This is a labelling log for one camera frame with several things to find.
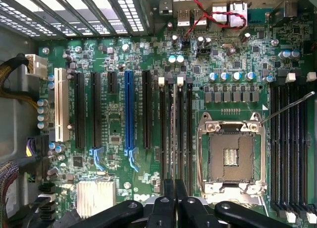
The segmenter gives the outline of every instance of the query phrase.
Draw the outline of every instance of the black cable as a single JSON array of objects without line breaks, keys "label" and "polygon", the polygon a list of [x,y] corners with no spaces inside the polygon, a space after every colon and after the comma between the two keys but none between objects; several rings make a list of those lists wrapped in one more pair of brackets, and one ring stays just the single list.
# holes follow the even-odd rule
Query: black cable
[{"label": "black cable", "polygon": [[31,208],[31,212],[26,216],[26,218],[23,221],[22,228],[29,228],[31,221],[34,219],[35,212],[38,210],[38,208],[44,206],[45,204],[49,203],[51,200],[50,197],[38,197]]}]

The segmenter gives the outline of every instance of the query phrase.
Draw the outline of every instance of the white pci slot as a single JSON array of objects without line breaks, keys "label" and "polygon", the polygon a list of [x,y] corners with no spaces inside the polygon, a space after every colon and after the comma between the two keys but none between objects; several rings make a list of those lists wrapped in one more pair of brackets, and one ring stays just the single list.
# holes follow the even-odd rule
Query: white pci slot
[{"label": "white pci slot", "polygon": [[55,83],[55,141],[69,140],[67,125],[69,122],[68,111],[68,80],[66,70],[54,69]]}]

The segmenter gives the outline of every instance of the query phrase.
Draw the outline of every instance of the motherboard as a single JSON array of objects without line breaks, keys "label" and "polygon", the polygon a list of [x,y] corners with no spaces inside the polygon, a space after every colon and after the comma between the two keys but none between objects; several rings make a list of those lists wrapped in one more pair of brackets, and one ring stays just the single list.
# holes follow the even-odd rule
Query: motherboard
[{"label": "motherboard", "polygon": [[262,120],[312,90],[312,21],[272,28],[266,10],[252,11],[263,18],[234,36],[184,38],[167,26],[152,37],[39,43],[49,77],[38,126],[50,138],[57,218],[145,204],[164,179],[183,179],[211,206],[231,200],[309,227],[294,204],[301,213],[314,202],[314,102]]}]

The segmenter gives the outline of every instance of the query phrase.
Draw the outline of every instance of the capacitor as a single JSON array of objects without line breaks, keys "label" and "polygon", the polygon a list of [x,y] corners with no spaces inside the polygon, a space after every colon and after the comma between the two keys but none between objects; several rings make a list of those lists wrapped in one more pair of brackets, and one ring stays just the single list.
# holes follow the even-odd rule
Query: capacitor
[{"label": "capacitor", "polygon": [[203,42],[204,42],[204,37],[198,37],[197,38],[197,46],[201,46],[201,45],[203,45]]},{"label": "capacitor", "polygon": [[42,49],[42,53],[44,55],[48,55],[50,53],[50,49],[48,47],[45,47],[45,48]]},{"label": "capacitor", "polygon": [[81,53],[81,46],[75,47],[75,53]]},{"label": "capacitor", "polygon": [[273,40],[271,40],[271,45],[272,45],[273,47],[277,47],[278,44],[279,44],[279,40],[278,40],[278,39],[273,39]]},{"label": "capacitor", "polygon": [[168,30],[168,31],[172,31],[172,30],[173,30],[173,24],[172,24],[172,22],[168,22],[168,23],[167,23],[167,30]]},{"label": "capacitor", "polygon": [[176,57],[175,56],[169,56],[169,58],[168,58],[168,62],[169,63],[175,63],[175,61],[176,61]]},{"label": "capacitor", "polygon": [[221,75],[220,75],[220,79],[222,81],[226,81],[228,79],[228,76],[229,76],[228,73],[222,72]]},{"label": "capacitor", "polygon": [[57,142],[52,141],[49,143],[49,149],[54,150],[58,145],[59,144]]},{"label": "capacitor", "polygon": [[73,75],[68,74],[68,75],[66,75],[66,79],[68,79],[68,80],[72,80],[72,79],[74,79],[74,76],[73,76]]},{"label": "capacitor", "polygon": [[39,114],[38,115],[38,121],[39,122],[44,122],[48,119],[48,116],[46,114]]},{"label": "capacitor", "polygon": [[74,70],[74,69],[66,69],[66,74],[71,74],[71,75],[73,75],[73,74],[75,74],[76,73],[76,70]]},{"label": "capacitor", "polygon": [[46,180],[47,181],[54,181],[54,180],[57,180],[58,179],[58,175],[57,174],[54,174],[54,175],[51,175],[51,176],[46,176]]},{"label": "capacitor", "polygon": [[49,157],[56,156],[56,155],[57,155],[57,152],[55,150],[49,150],[48,151],[48,156]]},{"label": "capacitor", "polygon": [[234,47],[231,47],[227,51],[227,56],[232,56],[235,53],[236,53],[236,49]]},{"label": "capacitor", "polygon": [[266,77],[263,77],[262,81],[263,81],[264,83],[269,84],[269,83],[271,83],[271,82],[274,81],[274,78],[273,78],[273,76],[266,76]]},{"label": "capacitor", "polygon": [[130,188],[131,188],[131,184],[130,184],[129,182],[125,182],[125,183],[123,184],[123,187],[124,187],[125,189],[130,189]]},{"label": "capacitor", "polygon": [[285,51],[281,51],[281,52],[278,54],[278,57],[279,57],[279,59],[281,59],[281,60],[285,60],[285,59],[289,58],[290,55],[291,55],[291,52],[285,50]]},{"label": "capacitor", "polygon": [[297,49],[294,49],[291,51],[291,54],[289,56],[290,59],[297,59],[300,56],[300,52]]},{"label": "capacitor", "polygon": [[243,34],[243,35],[241,36],[240,41],[241,41],[242,43],[246,43],[246,42],[249,40],[250,37],[251,37],[251,34],[250,34],[250,33],[245,33],[245,34]]},{"label": "capacitor", "polygon": [[62,56],[66,61],[72,61],[73,58],[70,55],[67,55],[66,53],[63,54]]},{"label": "capacitor", "polygon": [[38,122],[38,129],[45,129],[49,126],[47,122]]},{"label": "capacitor", "polygon": [[51,89],[51,90],[54,90],[54,88],[55,88],[54,82],[49,82],[48,83],[48,88]]},{"label": "capacitor", "polygon": [[66,149],[66,146],[65,146],[65,145],[58,145],[57,147],[55,147],[55,151],[56,151],[57,153],[62,153],[62,152],[65,151],[65,149]]},{"label": "capacitor", "polygon": [[57,174],[57,173],[58,173],[57,167],[53,167],[50,170],[48,170],[48,176],[52,176],[53,174]]},{"label": "capacitor", "polygon": [[54,79],[55,79],[54,74],[48,75],[48,81],[54,81]]},{"label": "capacitor", "polygon": [[216,79],[217,79],[217,74],[216,74],[215,72],[211,72],[211,73],[209,74],[209,80],[210,80],[211,82],[214,82]]},{"label": "capacitor", "polygon": [[182,64],[182,63],[184,62],[184,57],[183,57],[183,55],[178,55],[176,61],[177,61],[177,63]]},{"label": "capacitor", "polygon": [[172,36],[172,44],[176,45],[178,43],[178,36],[177,35],[173,35]]},{"label": "capacitor", "polygon": [[57,159],[58,159],[59,161],[63,161],[63,160],[65,159],[65,156],[64,156],[64,155],[58,155],[58,156],[57,156]]},{"label": "capacitor", "polygon": [[208,46],[211,43],[211,38],[205,38],[204,46]]},{"label": "capacitor", "polygon": [[38,107],[38,114],[48,113],[49,109],[47,107]]},{"label": "capacitor", "polygon": [[129,44],[122,45],[122,50],[123,51],[128,51],[129,50]]},{"label": "capacitor", "polygon": [[74,126],[72,124],[67,125],[67,129],[72,130],[73,128],[74,128]]},{"label": "capacitor", "polygon": [[241,75],[240,72],[235,72],[235,73],[233,73],[233,75],[232,75],[232,80],[234,80],[234,81],[239,81],[239,80],[241,79],[241,77],[242,77],[242,75]]},{"label": "capacitor", "polygon": [[247,81],[252,81],[255,77],[256,77],[256,74],[254,72],[252,72],[252,71],[250,71],[250,72],[248,72],[246,74],[246,80]]},{"label": "capacitor", "polygon": [[37,102],[38,106],[42,107],[42,106],[47,106],[49,103],[49,101],[45,98],[40,98]]}]

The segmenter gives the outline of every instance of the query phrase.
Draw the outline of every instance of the green circuit board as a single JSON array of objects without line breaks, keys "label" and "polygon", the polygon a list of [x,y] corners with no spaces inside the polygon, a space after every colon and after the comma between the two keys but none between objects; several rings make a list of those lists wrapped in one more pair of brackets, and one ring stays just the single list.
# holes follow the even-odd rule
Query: green circuit board
[{"label": "green circuit board", "polygon": [[[193,79],[193,114],[192,114],[192,140],[193,140],[193,194],[201,196],[196,186],[196,131],[197,125],[204,112],[211,114],[214,120],[220,121],[244,121],[249,120],[253,112],[258,112],[262,118],[270,114],[270,89],[268,84],[263,82],[263,77],[270,74],[276,76],[276,62],[280,62],[279,68],[300,69],[303,75],[313,71],[313,59],[311,54],[301,55],[296,61],[296,65],[291,60],[280,61],[278,54],[284,49],[299,49],[302,51],[303,42],[308,41],[312,35],[312,22],[309,19],[301,19],[298,22],[289,23],[281,28],[270,28],[264,22],[259,20],[259,24],[249,24],[247,32],[251,34],[246,43],[241,43],[238,37],[226,37],[223,32],[203,32],[196,30],[191,35],[191,46],[187,49],[181,49],[171,43],[171,36],[176,34],[184,36],[185,32],[163,31],[154,37],[122,37],[122,38],[104,38],[104,39],[85,39],[70,41],[41,42],[39,47],[39,56],[47,57],[49,61],[49,73],[53,73],[54,68],[66,68],[65,59],[62,58],[66,50],[75,58],[76,71],[85,73],[85,95],[86,95],[86,147],[78,149],[75,147],[74,131],[70,131],[70,141],[65,142],[65,159],[62,161],[53,160],[52,167],[59,169],[59,177],[54,183],[57,185],[57,217],[61,217],[66,211],[76,207],[77,194],[76,184],[80,181],[114,181],[116,184],[116,202],[127,199],[134,199],[145,202],[151,196],[160,196],[161,193],[161,162],[160,162],[160,120],[159,116],[159,90],[155,89],[154,83],[152,95],[152,146],[151,149],[143,148],[143,111],[142,111],[142,71],[150,70],[152,76],[164,77],[166,74],[172,76],[176,83],[176,78],[181,74],[185,78]],[[210,37],[211,54],[208,56],[196,56],[195,46],[198,36]],[[273,47],[272,39],[278,39],[279,45]],[[128,51],[123,51],[122,46],[129,45]],[[238,53],[231,57],[226,55],[228,49],[223,48],[223,44],[233,44],[238,49]],[[82,51],[75,53],[75,47],[80,46]],[[113,48],[113,53],[103,52],[105,46]],[[44,55],[42,49],[48,47],[49,55]],[[169,63],[168,58],[182,55],[184,62]],[[131,168],[127,156],[124,156],[125,148],[125,122],[124,122],[124,71],[132,70],[134,72],[135,83],[135,147],[134,154],[135,165],[139,168],[136,172]],[[109,94],[107,92],[107,74],[115,71],[117,73],[118,93]],[[89,154],[92,148],[92,113],[91,113],[91,86],[90,72],[101,74],[101,111],[102,111],[102,146],[104,147],[100,157],[100,165],[104,168],[101,173],[96,168],[93,157]],[[210,82],[209,74],[217,73],[218,79]],[[229,74],[228,80],[222,82],[219,75],[222,72]],[[240,72],[241,80],[233,81],[232,74]],[[248,72],[254,72],[255,78],[247,81],[245,75]],[[69,113],[70,123],[74,122],[74,85],[69,83]],[[47,98],[47,82],[41,82],[41,97]],[[258,92],[259,99],[256,102],[206,102],[205,94],[207,92],[223,93],[225,91],[246,91]],[[308,100],[309,118],[314,117],[313,102]],[[50,109],[50,119],[53,123],[53,108]],[[266,191],[264,193],[264,207],[252,206],[252,209],[263,214],[276,218],[276,213],[270,209],[270,125],[265,124],[265,170],[266,170]],[[308,121],[308,131],[314,135],[314,121]],[[111,143],[111,137],[118,137],[119,143]],[[253,178],[259,179],[260,161],[260,138],[254,139],[253,153]],[[311,146],[308,150],[308,202],[314,201],[314,142],[311,140]],[[209,156],[209,139],[203,138],[203,158]],[[170,170],[169,177],[178,178],[177,171]],[[209,162],[203,161],[203,177],[205,180],[209,177]],[[302,220],[298,219],[296,227],[309,227]]]}]

